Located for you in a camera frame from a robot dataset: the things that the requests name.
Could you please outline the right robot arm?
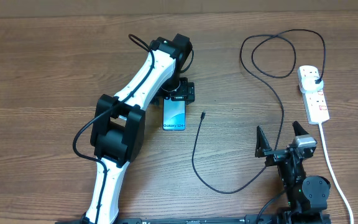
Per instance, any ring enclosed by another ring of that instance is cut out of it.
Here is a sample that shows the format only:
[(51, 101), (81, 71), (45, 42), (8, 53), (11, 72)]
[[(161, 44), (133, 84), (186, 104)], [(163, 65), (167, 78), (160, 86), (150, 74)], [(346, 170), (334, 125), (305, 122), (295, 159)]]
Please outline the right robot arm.
[[(330, 223), (329, 215), (323, 214), (328, 207), (330, 182), (318, 175), (307, 176), (303, 161), (313, 157), (317, 141), (299, 122), (294, 121), (295, 137), (286, 149), (273, 150), (260, 126), (257, 127), (255, 157), (265, 158), (267, 167), (275, 166), (283, 183), (283, 190), (268, 201), (255, 218), (256, 223)], [(287, 196), (288, 206), (273, 215), (264, 215), (266, 208)]]

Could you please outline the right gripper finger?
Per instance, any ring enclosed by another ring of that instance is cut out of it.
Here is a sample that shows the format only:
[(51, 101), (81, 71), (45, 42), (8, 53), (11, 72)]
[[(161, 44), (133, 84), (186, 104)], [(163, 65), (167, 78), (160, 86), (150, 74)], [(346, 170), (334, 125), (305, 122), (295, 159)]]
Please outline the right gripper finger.
[(255, 157), (265, 157), (267, 152), (270, 152), (272, 148), (264, 134), (262, 128), (257, 126), (257, 142), (255, 147)]
[(294, 121), (292, 123), (292, 126), (293, 126), (295, 136), (302, 136), (302, 135), (308, 134), (308, 132), (301, 126), (301, 124), (298, 121)]

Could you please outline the Galaxy smartphone teal screen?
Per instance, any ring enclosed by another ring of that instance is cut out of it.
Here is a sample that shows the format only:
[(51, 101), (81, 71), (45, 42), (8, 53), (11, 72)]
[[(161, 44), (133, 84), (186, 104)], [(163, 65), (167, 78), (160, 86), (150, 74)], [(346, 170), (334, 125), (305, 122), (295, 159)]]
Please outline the Galaxy smartphone teal screen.
[(163, 101), (163, 129), (166, 131), (184, 131), (186, 129), (185, 102)]

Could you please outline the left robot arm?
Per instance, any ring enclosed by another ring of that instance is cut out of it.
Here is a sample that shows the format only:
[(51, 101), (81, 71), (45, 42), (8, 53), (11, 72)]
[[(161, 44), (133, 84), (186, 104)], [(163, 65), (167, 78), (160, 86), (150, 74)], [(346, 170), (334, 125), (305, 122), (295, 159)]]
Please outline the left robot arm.
[(91, 205), (79, 223), (116, 222), (124, 175), (143, 145), (147, 107), (161, 101), (163, 129), (183, 131), (186, 106), (195, 100), (194, 83), (182, 76), (194, 57), (188, 37), (158, 37), (149, 44), (133, 34), (129, 38), (147, 52), (145, 63), (121, 91), (99, 98), (94, 118), (74, 138), (77, 141), (87, 128), (92, 129), (90, 159), (97, 165)]

